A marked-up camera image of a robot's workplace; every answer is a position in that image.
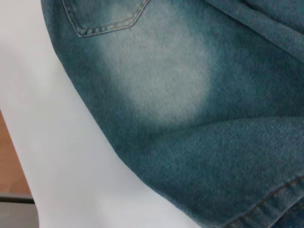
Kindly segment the blue denim shorts with embroidery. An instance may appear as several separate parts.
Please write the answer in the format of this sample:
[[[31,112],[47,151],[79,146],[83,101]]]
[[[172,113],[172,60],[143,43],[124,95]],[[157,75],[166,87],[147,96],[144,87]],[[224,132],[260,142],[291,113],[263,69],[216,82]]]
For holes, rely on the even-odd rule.
[[[119,158],[207,228],[304,228],[304,0],[41,0]]]

